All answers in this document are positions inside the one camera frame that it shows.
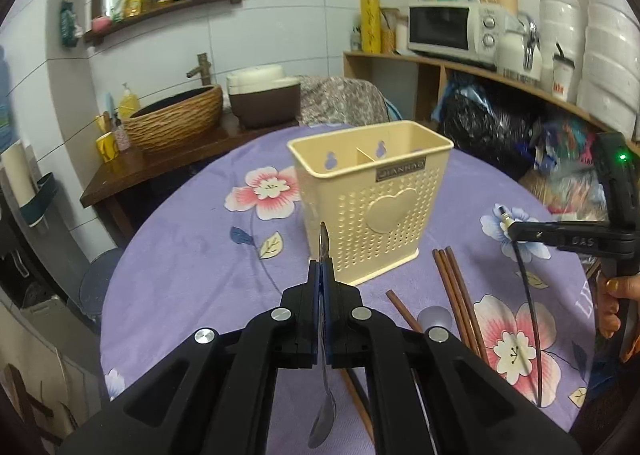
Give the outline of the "right hand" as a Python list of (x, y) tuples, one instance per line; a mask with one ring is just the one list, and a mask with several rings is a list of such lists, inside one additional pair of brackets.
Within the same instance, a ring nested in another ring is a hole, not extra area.
[(600, 334), (611, 339), (623, 326), (620, 320), (620, 303), (623, 300), (639, 301), (639, 275), (607, 279), (603, 273), (597, 280), (597, 323)]

